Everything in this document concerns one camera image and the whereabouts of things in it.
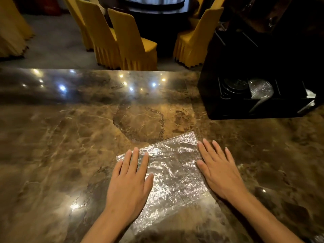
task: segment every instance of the tiled floor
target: tiled floor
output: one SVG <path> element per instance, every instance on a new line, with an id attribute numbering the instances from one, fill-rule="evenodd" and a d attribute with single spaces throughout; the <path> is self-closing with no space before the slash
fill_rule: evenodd
<path id="1" fill-rule="evenodd" d="M 29 49 L 24 59 L 2 61 L 1 67 L 53 68 L 53 69 L 97 69 L 94 52 L 87 52 L 83 46 L 79 27 L 70 14 L 62 16 L 24 15 L 36 34 L 28 41 Z M 159 71 L 188 71 L 172 58 L 158 59 Z M 190 69 L 200 71 L 201 66 Z"/>

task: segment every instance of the marble countertop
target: marble countertop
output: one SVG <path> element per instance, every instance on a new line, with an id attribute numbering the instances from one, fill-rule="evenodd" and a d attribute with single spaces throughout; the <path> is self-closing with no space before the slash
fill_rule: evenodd
<path id="1" fill-rule="evenodd" d="M 0 69 L 0 241 L 80 242 L 115 156 L 182 133 L 228 147 L 248 189 L 300 237 L 324 232 L 324 107 L 209 120 L 196 72 Z M 253 242 L 213 194 L 120 242 Z"/>

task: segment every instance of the yellow chair cover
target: yellow chair cover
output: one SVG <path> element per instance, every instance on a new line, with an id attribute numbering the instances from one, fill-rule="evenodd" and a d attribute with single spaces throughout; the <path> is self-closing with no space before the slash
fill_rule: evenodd
<path id="1" fill-rule="evenodd" d="M 91 37 L 87 31 L 86 25 L 83 21 L 82 15 L 81 15 L 80 10 L 76 4 L 76 1 L 75 0 L 65 0 L 65 3 L 67 5 L 67 8 L 69 9 L 71 15 L 73 16 L 73 18 L 75 19 L 76 23 L 78 24 L 78 26 L 80 28 L 83 44 L 86 47 L 86 50 L 89 51 L 89 50 L 93 49 L 93 43 L 92 43 Z"/>
<path id="2" fill-rule="evenodd" d="M 0 6 L 0 57 L 21 56 L 26 47 L 21 32 Z"/>
<path id="3" fill-rule="evenodd" d="M 76 3 L 92 37 L 97 63 L 111 69 L 120 67 L 115 31 L 109 28 L 98 5 L 84 0 L 76 0 Z"/>
<path id="4" fill-rule="evenodd" d="M 2 6 L 7 17 L 17 27 L 23 39 L 29 39 L 34 35 L 30 26 L 27 24 L 23 16 L 19 13 L 13 0 L 1 0 L 0 5 Z"/>
<path id="5" fill-rule="evenodd" d="M 219 9 L 222 7 L 223 3 L 225 0 L 214 0 L 212 6 L 210 7 L 211 9 Z"/>
<path id="6" fill-rule="evenodd" d="M 178 33 L 173 57 L 187 67 L 204 63 L 209 41 L 218 25 L 224 8 L 206 9 L 196 28 Z"/>
<path id="7" fill-rule="evenodd" d="M 198 18 L 199 13 L 200 13 L 200 10 L 201 10 L 202 3 L 204 2 L 204 0 L 197 0 L 197 1 L 199 2 L 199 8 L 198 8 L 198 10 L 193 14 L 193 17 L 194 17 L 194 18 Z"/>
<path id="8" fill-rule="evenodd" d="M 141 38 L 132 15 L 108 9 L 120 50 L 122 70 L 156 71 L 155 42 Z"/>
<path id="9" fill-rule="evenodd" d="M 107 10 L 103 6 L 100 5 L 98 0 L 89 0 L 89 1 L 94 3 L 94 4 L 97 4 L 103 15 L 105 15 L 107 13 Z"/>

